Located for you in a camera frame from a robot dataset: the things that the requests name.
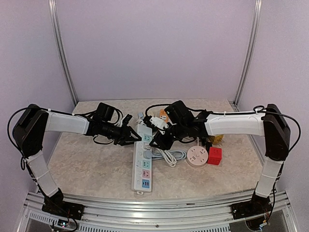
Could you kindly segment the red cube socket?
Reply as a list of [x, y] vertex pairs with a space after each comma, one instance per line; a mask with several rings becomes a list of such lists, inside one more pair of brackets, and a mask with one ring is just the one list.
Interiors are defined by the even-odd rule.
[[207, 164], [219, 165], [222, 160], [222, 149], [217, 147], [210, 147], [208, 152]]

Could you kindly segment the white power strip blue USB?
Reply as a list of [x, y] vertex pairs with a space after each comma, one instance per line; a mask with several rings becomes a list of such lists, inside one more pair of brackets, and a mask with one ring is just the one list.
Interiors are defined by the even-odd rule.
[[143, 195], [152, 192], [152, 129], [138, 124], [136, 130], [141, 141], [134, 143], [131, 189]]

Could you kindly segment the left aluminium frame post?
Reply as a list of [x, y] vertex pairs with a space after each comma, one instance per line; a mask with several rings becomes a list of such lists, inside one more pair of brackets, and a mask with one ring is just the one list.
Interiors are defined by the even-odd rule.
[[54, 32], [56, 47], [59, 55], [60, 64], [64, 73], [65, 81], [69, 90], [70, 98], [74, 106], [79, 102], [78, 96], [74, 87], [74, 83], [70, 74], [67, 57], [61, 36], [60, 23], [57, 14], [56, 0], [48, 1], [49, 12], [51, 17], [52, 28]]

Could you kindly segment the orange power strip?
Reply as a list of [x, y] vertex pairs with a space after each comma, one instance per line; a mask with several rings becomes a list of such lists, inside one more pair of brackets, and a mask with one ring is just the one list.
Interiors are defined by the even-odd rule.
[[160, 112], [159, 112], [159, 118], [165, 122], [168, 122], [169, 121], [169, 118], [168, 118], [168, 115], [167, 113], [164, 111], [164, 109], [160, 109]]

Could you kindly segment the yellow cube socket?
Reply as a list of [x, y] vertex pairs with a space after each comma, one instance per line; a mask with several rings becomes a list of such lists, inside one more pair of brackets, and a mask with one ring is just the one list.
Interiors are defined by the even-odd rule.
[[213, 136], [209, 136], [208, 139], [209, 141], [213, 144], [213, 145], [218, 145], [222, 142], [223, 140], [223, 135], [213, 135]]

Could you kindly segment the aluminium frame post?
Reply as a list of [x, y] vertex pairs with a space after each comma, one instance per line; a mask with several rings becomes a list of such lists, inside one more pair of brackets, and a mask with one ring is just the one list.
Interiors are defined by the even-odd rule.
[[238, 107], [241, 101], [241, 97], [244, 92], [245, 84], [248, 78], [248, 73], [249, 73], [251, 61], [253, 58], [254, 47], [255, 47], [256, 38], [258, 34], [258, 29], [259, 29], [261, 10], [262, 10], [262, 0], [256, 0], [255, 5], [254, 5], [254, 11], [253, 11], [253, 21], [252, 21], [251, 32], [249, 36], [249, 43], [247, 46], [246, 56], [245, 56], [243, 68], [241, 71], [241, 77], [240, 77], [239, 85], [236, 91], [236, 96], [233, 101], [233, 104], [235, 107]]
[[74, 87], [74, 83], [70, 74], [67, 57], [61, 36], [60, 23], [57, 14], [56, 0], [48, 1], [49, 12], [51, 17], [52, 28], [54, 32], [56, 47], [59, 55], [60, 64], [64, 73], [65, 81], [69, 90], [70, 98], [74, 106], [79, 102], [78, 96]]

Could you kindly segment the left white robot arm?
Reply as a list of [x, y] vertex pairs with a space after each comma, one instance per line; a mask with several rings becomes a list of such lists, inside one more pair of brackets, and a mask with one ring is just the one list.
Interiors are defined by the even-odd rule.
[[106, 137], [114, 145], [132, 145], [142, 140], [129, 125], [132, 115], [124, 116], [119, 109], [99, 103], [96, 110], [84, 114], [70, 114], [41, 108], [35, 104], [19, 109], [22, 113], [7, 135], [12, 145], [21, 153], [21, 167], [28, 169], [32, 179], [44, 196], [44, 204], [57, 215], [67, 211], [63, 193], [55, 183], [43, 157], [43, 139], [46, 132], [75, 133], [93, 138]]

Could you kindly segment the right aluminium frame post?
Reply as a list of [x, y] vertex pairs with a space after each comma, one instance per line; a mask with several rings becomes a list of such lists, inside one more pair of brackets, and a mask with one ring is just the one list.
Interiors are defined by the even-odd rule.
[[241, 101], [241, 97], [244, 92], [245, 84], [248, 78], [248, 73], [249, 73], [251, 61], [253, 58], [254, 47], [255, 47], [256, 38], [258, 34], [258, 29], [259, 29], [261, 10], [262, 10], [262, 0], [256, 0], [255, 5], [254, 5], [254, 11], [253, 11], [253, 21], [252, 21], [251, 32], [249, 36], [249, 43], [247, 46], [246, 56], [245, 56], [243, 68], [241, 71], [241, 77], [240, 77], [239, 85], [236, 91], [236, 96], [233, 101], [233, 104], [235, 107], [238, 107]]

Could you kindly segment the front aluminium rail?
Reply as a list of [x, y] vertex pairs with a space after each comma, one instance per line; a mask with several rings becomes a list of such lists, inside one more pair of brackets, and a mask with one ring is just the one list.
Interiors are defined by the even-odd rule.
[[[231, 231], [232, 223], [239, 223], [245, 231], [248, 219], [233, 219], [231, 205], [247, 201], [253, 190], [224, 195], [167, 200], [120, 200], [65, 194], [65, 200], [85, 206], [82, 219], [78, 221], [81, 232], [126, 231]], [[45, 231], [60, 217], [41, 211], [43, 196], [29, 192], [15, 231], [26, 232], [30, 223], [39, 222], [35, 231]], [[285, 191], [277, 192], [270, 225], [263, 232], [299, 232], [292, 206]]]

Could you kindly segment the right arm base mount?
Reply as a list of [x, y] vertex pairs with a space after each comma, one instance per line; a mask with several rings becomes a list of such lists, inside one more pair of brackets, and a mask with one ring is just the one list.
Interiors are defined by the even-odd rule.
[[261, 204], [247, 201], [231, 205], [231, 211], [234, 220], [263, 214], [266, 213], [266, 211], [270, 212], [271, 209], [272, 209], [271, 203]]

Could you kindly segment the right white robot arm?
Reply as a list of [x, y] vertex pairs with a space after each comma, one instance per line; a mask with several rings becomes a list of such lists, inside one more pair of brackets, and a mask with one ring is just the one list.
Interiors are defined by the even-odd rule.
[[169, 123], [149, 115], [144, 119], [146, 125], [158, 129], [150, 145], [161, 150], [169, 150], [175, 141], [181, 142], [187, 137], [202, 139], [221, 134], [264, 137], [266, 159], [252, 198], [247, 203], [247, 211], [256, 215], [265, 208], [281, 168], [295, 147], [290, 144], [291, 130], [286, 119], [294, 123], [297, 122], [296, 119], [282, 114], [275, 104], [268, 104], [267, 107], [259, 105], [252, 111], [232, 113], [199, 109], [195, 116], [194, 110], [188, 108], [183, 101], [176, 101], [165, 104], [164, 111], [170, 119]]

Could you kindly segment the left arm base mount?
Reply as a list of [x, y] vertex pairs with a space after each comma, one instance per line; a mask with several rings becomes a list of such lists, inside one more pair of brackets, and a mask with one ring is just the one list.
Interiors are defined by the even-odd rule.
[[78, 203], [63, 201], [60, 204], [53, 202], [44, 202], [42, 211], [52, 215], [81, 220], [85, 206]]

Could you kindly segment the white round socket base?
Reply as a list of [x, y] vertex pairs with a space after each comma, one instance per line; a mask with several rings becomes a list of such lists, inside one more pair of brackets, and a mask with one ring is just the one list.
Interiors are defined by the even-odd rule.
[[202, 146], [193, 146], [188, 149], [186, 155], [187, 163], [195, 168], [200, 168], [206, 165], [209, 155], [207, 150]]

